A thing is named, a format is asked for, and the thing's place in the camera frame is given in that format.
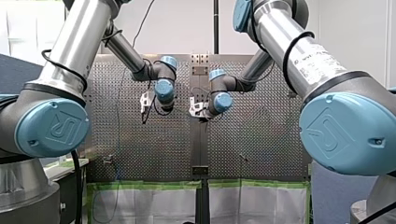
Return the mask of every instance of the black cable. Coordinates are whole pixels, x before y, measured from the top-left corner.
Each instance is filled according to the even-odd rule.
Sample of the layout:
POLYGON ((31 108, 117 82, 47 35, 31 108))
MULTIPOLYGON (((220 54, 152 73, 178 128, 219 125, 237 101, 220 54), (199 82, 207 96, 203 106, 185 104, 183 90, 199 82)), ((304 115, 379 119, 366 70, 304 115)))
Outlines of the black cable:
POLYGON ((0 111, 6 108, 6 106, 17 102, 18 95, 15 96, 7 96, 2 99, 0 99, 0 111))
POLYGON ((168 112, 166 112, 166 113, 160 112, 160 111, 157 109, 157 106, 155 105, 155 99, 156 99, 156 98, 157 98, 157 96, 154 96, 154 100, 153 100, 153 103, 154 103, 153 107, 154 107, 154 109, 155 109, 155 112, 157 112, 158 115, 163 116, 163 117, 166 117, 166 116, 170 115, 170 114, 172 113, 173 108, 172 108, 171 111, 168 111, 168 112))
POLYGON ((82 219, 82 185, 81 185, 81 170, 79 168, 79 161, 78 161, 78 154, 76 150, 73 150, 71 152, 72 158, 73 158, 73 163, 75 167, 75 172, 76 172, 76 189, 77 189, 77 205, 76 205, 76 224, 81 224, 81 219, 82 219))
POLYGON ((364 219, 363 221, 361 221, 359 224, 367 224, 375 219, 377 219, 378 217, 381 217, 382 215, 386 214, 387 212, 390 212, 391 210, 396 208, 396 203, 391 203, 390 205, 382 208, 381 210, 377 211, 376 213, 370 215, 369 217, 367 217, 366 219, 364 219))
POLYGON ((172 70, 173 74, 175 75, 175 79, 177 79, 177 73, 174 67, 172 67, 171 65, 169 65, 168 63, 165 63, 163 61, 155 61, 154 63, 163 63, 164 65, 166 65, 166 67, 168 67, 170 70, 172 70))
POLYGON ((289 56, 291 54, 291 51, 293 50, 294 46, 298 43, 299 40, 305 38, 305 37, 312 37, 315 38, 314 33, 310 31, 305 31, 295 37, 289 44, 288 49, 285 52, 285 57, 283 58, 283 77, 285 78, 286 83, 288 84, 289 88, 294 92, 297 93, 294 87, 291 85, 291 82, 289 80, 289 74, 288 74, 288 62, 289 62, 289 56))
POLYGON ((154 99, 153 99, 153 101, 151 102, 150 107, 148 108, 148 113, 147 113, 146 117, 145 117, 145 114, 144 114, 144 113, 142 114, 142 124, 146 124, 146 123, 148 122, 148 119, 149 119, 149 112, 151 112, 151 108, 152 108, 152 106, 153 106, 153 104, 154 104, 155 98, 156 98, 156 96, 154 96, 154 99))
POLYGON ((154 2, 155 2, 155 0, 152 0, 152 1, 151 1, 151 3, 150 3, 149 6, 148 6, 148 10, 146 11, 146 15, 145 15, 145 17, 143 18, 142 23, 140 23, 139 31, 137 31, 137 34, 136 34, 136 36, 134 37, 134 43, 132 44, 132 47, 133 47, 133 48, 134 48, 134 44, 135 44, 135 42, 136 42, 137 37, 140 35, 140 32, 142 31, 143 24, 145 23, 146 18, 148 17, 149 11, 150 11, 150 9, 151 9, 151 7, 152 7, 152 4, 153 4, 154 2))
POLYGON ((115 32, 114 34, 105 36, 105 37, 102 39, 102 41, 105 41, 105 48, 107 48, 108 41, 109 41, 113 36, 115 36, 115 35, 117 35, 117 34, 121 34, 121 33, 122 33, 122 30, 118 30, 118 31, 115 32))
POLYGON ((275 67, 275 62, 273 62, 273 65, 271 66, 270 71, 265 76, 257 79, 255 82, 261 82, 261 81, 265 80, 267 77, 269 77, 272 74, 272 72, 274 71, 274 67, 275 67))
POLYGON ((151 87, 151 81, 152 81, 152 77, 151 75, 154 73, 154 68, 152 66, 152 63, 149 59, 143 59, 143 61, 147 62, 146 64, 148 64, 148 90, 151 87))
MULTIPOLYGON (((117 124, 118 124, 118 150, 119 150, 119 151, 120 151, 120 93, 121 93, 121 91, 122 91, 123 82, 124 82, 124 80, 125 80, 125 72, 126 72, 126 69, 127 69, 127 67, 124 68, 124 71, 123 71, 123 74, 122 74, 122 79, 121 79, 121 84, 120 84, 120 88, 119 88, 119 93, 118 93, 118 96, 117 96, 117 106, 116 106, 116 110, 117 110, 117 121, 118 121, 117 124)), ((97 222, 97 223, 100 223, 100 224, 107 224, 107 223, 110 223, 110 222, 114 219, 114 216, 115 216, 115 214, 116 214, 116 210, 117 210, 117 207, 118 207, 121 179, 120 179, 120 169, 117 169, 117 165, 116 165, 116 164, 114 164, 114 170, 115 170, 115 173, 116 173, 116 180, 118 180, 119 183, 118 183, 118 185, 117 185, 116 201, 115 201, 115 205, 114 205, 114 208, 113 208, 113 213, 112 213, 112 215, 111 215, 111 218, 110 218, 108 221, 105 221, 105 222, 104 222, 104 221, 99 221, 99 220, 96 219, 95 214, 94 214, 94 211, 93 211, 93 209, 92 209, 92 217, 93 217, 93 220, 94 220, 95 222, 97 222)), ((92 206, 94 205, 94 202, 96 201, 97 195, 98 195, 98 194, 95 194, 95 196, 93 197, 92 206)))
POLYGON ((270 71, 267 72, 267 74, 265 74, 263 77, 260 77, 260 78, 258 78, 256 80, 240 79, 239 81, 244 82, 246 84, 252 84, 252 83, 261 82, 261 81, 265 80, 267 77, 269 77, 272 74, 272 72, 274 71, 274 68, 275 68, 275 62, 273 62, 273 64, 271 65, 270 71))
POLYGON ((85 77, 82 76, 81 74, 79 74, 78 72, 64 66, 61 63, 54 62, 49 56, 47 56, 47 53, 50 53, 50 52, 51 52, 51 49, 44 49, 43 51, 41 51, 41 55, 47 62, 52 63, 55 67, 60 67, 63 70, 66 70, 67 72, 69 72, 69 73, 75 75, 76 77, 78 77, 79 79, 81 79, 82 85, 83 85, 83 91, 87 90, 88 83, 87 83, 87 80, 85 79, 85 77))

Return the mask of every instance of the pegboard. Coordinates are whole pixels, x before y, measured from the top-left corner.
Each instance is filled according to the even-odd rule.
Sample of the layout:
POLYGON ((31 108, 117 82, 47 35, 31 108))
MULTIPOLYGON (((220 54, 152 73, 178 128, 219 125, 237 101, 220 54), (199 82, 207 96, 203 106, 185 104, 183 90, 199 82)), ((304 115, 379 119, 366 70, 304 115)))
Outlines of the pegboard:
MULTIPOLYGON (((307 177, 310 159, 300 143, 298 127, 301 99, 289 98, 279 68, 275 66, 256 91, 233 92, 234 105, 222 120, 196 132, 202 124, 190 118, 188 111, 191 83, 196 86, 191 68, 197 64, 192 55, 172 56, 179 61, 175 109, 168 117, 152 111, 146 125, 141 122, 139 100, 149 83, 132 81, 128 69, 112 55, 96 58, 86 92, 92 120, 85 144, 91 159, 90 182, 192 180, 194 161, 209 167, 209 178, 301 181, 307 177), (199 154, 192 153, 197 144, 199 154), (104 164, 108 155, 114 156, 113 165, 104 164)), ((161 55, 146 58, 153 62, 161 55)), ((238 76, 250 58, 209 55, 205 65, 238 76)), ((202 82, 207 76, 199 80, 207 89, 207 82, 202 82)))
MULTIPOLYGON (((89 181, 191 179, 187 113, 190 59, 174 56, 178 60, 175 109, 167 117, 152 110, 145 125, 140 97, 149 83, 132 81, 128 69, 114 56, 96 58, 87 91, 87 96, 91 96, 87 106, 92 121, 91 142, 87 138, 86 143, 86 156, 92 161, 88 167, 89 181), (113 156, 113 164, 103 161, 109 155, 113 156)), ((154 62, 161 56, 145 58, 154 62)))
MULTIPOLYGON (((238 77, 250 58, 213 55, 210 68, 238 77)), ((276 65, 263 76, 269 73, 254 92, 232 92, 233 107, 208 126, 210 178, 307 179, 310 158, 298 125, 302 100, 290 96, 276 65)))

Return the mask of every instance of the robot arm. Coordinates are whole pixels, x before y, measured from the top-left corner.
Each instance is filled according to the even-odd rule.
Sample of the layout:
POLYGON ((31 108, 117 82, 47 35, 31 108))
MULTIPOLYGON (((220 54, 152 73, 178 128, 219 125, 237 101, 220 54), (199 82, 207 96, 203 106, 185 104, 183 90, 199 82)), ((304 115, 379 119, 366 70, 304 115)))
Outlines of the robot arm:
POLYGON ((265 48, 303 99, 300 135, 314 160, 345 175, 396 170, 394 96, 318 44, 302 27, 307 14, 304 0, 241 0, 234 28, 265 48))
POLYGON ((106 42, 131 69, 133 78, 158 79, 158 101, 163 108, 173 106, 177 62, 164 57, 148 66, 129 45, 111 22, 125 2, 81 0, 73 4, 39 78, 26 83, 17 100, 0 96, 1 158, 59 157, 83 141, 89 119, 82 93, 103 36, 112 35, 106 42))
POLYGON ((164 111, 172 111, 177 78, 177 60, 170 56, 163 56, 154 63, 144 60, 113 22, 107 26, 106 36, 109 37, 104 38, 105 46, 131 70, 133 80, 157 80, 154 87, 156 102, 160 103, 164 111))
POLYGON ((273 60, 268 53, 259 50, 250 60, 240 77, 227 76, 223 69, 209 74, 210 100, 204 117, 212 119, 227 111, 233 104, 229 91, 249 92, 256 89, 256 83, 273 60))

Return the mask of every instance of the black band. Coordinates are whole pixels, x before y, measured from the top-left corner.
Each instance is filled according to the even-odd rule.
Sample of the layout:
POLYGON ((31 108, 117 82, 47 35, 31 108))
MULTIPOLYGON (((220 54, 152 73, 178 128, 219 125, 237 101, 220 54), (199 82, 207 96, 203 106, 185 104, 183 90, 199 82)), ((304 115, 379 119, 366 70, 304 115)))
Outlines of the black band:
POLYGON ((317 89, 315 89, 314 91, 312 91, 304 100, 302 108, 304 108, 311 100, 313 100, 314 98, 316 98, 317 96, 320 96, 321 94, 323 94, 324 92, 328 91, 329 89, 331 89, 332 87, 348 81, 350 79, 353 78, 357 78, 357 77, 370 77, 370 75, 368 73, 365 72, 348 72, 346 74, 343 74, 339 77, 334 77, 330 80, 328 80, 327 82, 325 82, 323 85, 319 86, 317 89))
POLYGON ((28 157, 28 156, 15 155, 15 156, 10 156, 10 157, 0 158, 0 164, 8 164, 8 163, 14 163, 14 162, 19 162, 19 161, 28 161, 31 159, 32 158, 28 157))
POLYGON ((294 92, 297 93, 296 90, 293 88, 291 85, 291 82, 289 80, 289 74, 288 74, 288 63, 289 63, 289 56, 291 54, 291 51, 293 50, 294 46, 298 43, 299 40, 306 38, 306 37, 312 37, 315 38, 314 33, 310 31, 305 31, 295 37, 291 42, 288 47, 288 49, 285 52, 285 57, 283 58, 283 77, 285 78, 286 83, 288 84, 289 88, 294 92))
POLYGON ((62 91, 62 90, 53 88, 51 86, 41 85, 41 84, 37 84, 37 83, 26 83, 23 86, 23 89, 29 90, 29 91, 42 91, 42 92, 46 92, 49 94, 57 95, 59 97, 63 97, 63 98, 69 99, 69 100, 76 101, 79 105, 81 105, 82 107, 85 107, 85 101, 83 101, 79 97, 77 97, 67 91, 62 91))

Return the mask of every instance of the metal pole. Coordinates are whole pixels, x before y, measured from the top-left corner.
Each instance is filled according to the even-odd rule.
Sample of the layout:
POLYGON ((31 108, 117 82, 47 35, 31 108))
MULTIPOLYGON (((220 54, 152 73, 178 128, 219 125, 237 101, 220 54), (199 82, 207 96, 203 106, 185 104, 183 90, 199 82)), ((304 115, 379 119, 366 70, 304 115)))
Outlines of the metal pole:
POLYGON ((219 54, 219 0, 214 0, 215 54, 219 54))
POLYGON ((259 79, 272 62, 273 60, 270 55, 259 49, 242 71, 241 79, 245 81, 255 81, 259 79))

